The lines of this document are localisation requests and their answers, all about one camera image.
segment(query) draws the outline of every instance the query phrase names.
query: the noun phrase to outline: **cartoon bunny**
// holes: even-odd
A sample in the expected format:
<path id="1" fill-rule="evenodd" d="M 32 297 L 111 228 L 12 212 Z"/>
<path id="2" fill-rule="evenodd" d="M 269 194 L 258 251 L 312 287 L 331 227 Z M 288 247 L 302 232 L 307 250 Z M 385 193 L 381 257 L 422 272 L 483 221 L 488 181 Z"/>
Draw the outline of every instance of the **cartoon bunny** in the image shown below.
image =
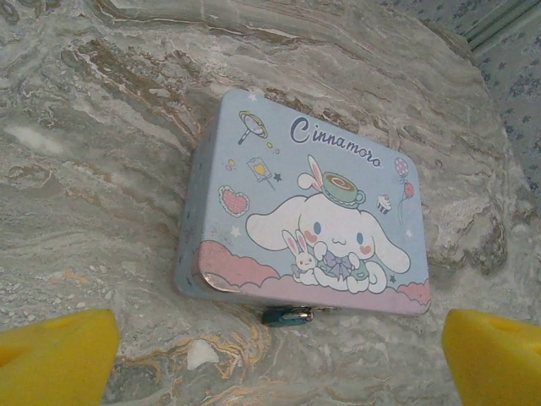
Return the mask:
<path id="1" fill-rule="evenodd" d="M 314 268 L 316 267 L 316 261 L 314 256 L 308 252 L 306 240 L 304 239 L 300 231 L 295 231 L 297 241 L 295 241 L 295 238 L 286 230 L 283 230 L 281 232 L 281 235 L 284 238 L 287 247 L 295 256 L 296 264 L 291 265 L 294 279 L 301 279 L 301 275 L 308 271 L 312 271 L 311 273 L 313 274 Z"/>

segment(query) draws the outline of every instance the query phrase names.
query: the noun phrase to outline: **pink heart sticker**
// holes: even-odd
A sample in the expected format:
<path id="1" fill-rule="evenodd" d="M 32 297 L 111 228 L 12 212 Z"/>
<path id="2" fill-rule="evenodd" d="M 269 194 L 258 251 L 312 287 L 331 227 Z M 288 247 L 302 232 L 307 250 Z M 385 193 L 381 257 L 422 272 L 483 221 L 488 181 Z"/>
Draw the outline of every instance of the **pink heart sticker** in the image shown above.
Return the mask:
<path id="1" fill-rule="evenodd" d="M 229 186 L 221 186 L 218 195 L 223 209 L 233 217 L 241 217 L 249 209 L 248 196 L 236 193 Z"/>

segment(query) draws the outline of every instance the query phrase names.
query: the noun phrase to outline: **yellow object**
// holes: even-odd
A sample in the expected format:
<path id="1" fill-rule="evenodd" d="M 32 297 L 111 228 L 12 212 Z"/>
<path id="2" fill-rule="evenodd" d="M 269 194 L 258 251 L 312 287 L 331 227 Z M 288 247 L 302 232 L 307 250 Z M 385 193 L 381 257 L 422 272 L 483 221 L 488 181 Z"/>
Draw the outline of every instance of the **yellow object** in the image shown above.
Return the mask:
<path id="1" fill-rule="evenodd" d="M 541 404 L 541 327 L 451 310 L 442 344 L 464 406 Z"/>
<path id="2" fill-rule="evenodd" d="M 0 332 L 0 405 L 98 406 L 118 340 L 110 310 Z"/>
<path id="3" fill-rule="evenodd" d="M 261 165 L 260 163 L 258 163 L 257 165 L 254 166 L 254 170 L 259 175 L 264 175 L 265 174 L 265 167 L 263 165 Z"/>

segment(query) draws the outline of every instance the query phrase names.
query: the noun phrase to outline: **pink cloud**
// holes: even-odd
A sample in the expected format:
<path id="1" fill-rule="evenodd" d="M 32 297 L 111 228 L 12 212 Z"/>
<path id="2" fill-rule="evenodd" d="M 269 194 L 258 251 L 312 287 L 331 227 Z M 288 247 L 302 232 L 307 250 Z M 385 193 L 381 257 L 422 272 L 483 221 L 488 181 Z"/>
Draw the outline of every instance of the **pink cloud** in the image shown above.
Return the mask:
<path id="1" fill-rule="evenodd" d="M 204 276 L 219 276 L 232 286 L 240 287 L 245 283 L 261 286 L 265 279 L 280 277 L 271 266 L 261 265 L 252 258 L 233 255 L 216 241 L 203 241 L 196 255 L 199 256 L 199 267 Z"/>
<path id="2" fill-rule="evenodd" d="M 271 266 L 248 257 L 233 255 L 216 241 L 199 246 L 201 273 L 218 289 L 239 292 L 262 301 L 282 301 L 299 305 L 323 305 L 395 314 L 422 315 L 429 309 L 429 281 L 401 285 L 396 291 L 387 288 L 381 294 L 369 291 L 352 294 L 323 286 L 297 283 L 291 275 L 280 277 Z M 197 266 L 192 272 L 198 273 Z"/>
<path id="3" fill-rule="evenodd" d="M 427 279 L 424 283 L 411 282 L 408 285 L 401 285 L 398 292 L 402 292 L 411 300 L 417 300 L 421 305 L 430 301 L 430 283 Z"/>
<path id="4" fill-rule="evenodd" d="M 221 277 L 220 285 L 221 288 L 239 291 L 247 296 L 255 296 L 263 300 L 283 301 L 292 305 L 295 303 L 300 305 L 324 305 L 406 315 L 422 315 L 429 309 L 428 302 L 421 304 L 417 300 L 410 300 L 405 293 L 397 292 L 393 288 L 387 288 L 381 294 L 372 294 L 368 291 L 352 294 L 319 285 L 303 285 L 295 282 L 290 275 L 283 276 L 280 279 L 266 279 L 261 286 L 245 283 L 241 287 L 232 286 Z"/>

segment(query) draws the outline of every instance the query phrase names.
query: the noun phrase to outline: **blue floral wallpaper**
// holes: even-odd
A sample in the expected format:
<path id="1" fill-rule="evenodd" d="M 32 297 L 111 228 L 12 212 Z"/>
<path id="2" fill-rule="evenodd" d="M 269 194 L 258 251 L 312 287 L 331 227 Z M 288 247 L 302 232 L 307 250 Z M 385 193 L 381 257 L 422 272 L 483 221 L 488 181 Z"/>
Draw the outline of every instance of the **blue floral wallpaper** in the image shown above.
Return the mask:
<path id="1" fill-rule="evenodd" d="M 458 34 L 505 0 L 379 0 Z M 475 55 L 541 212 L 541 13 Z"/>
<path id="2" fill-rule="evenodd" d="M 388 8 L 464 34 L 506 0 L 380 0 Z"/>
<path id="3" fill-rule="evenodd" d="M 541 15 L 478 59 L 541 209 Z"/>

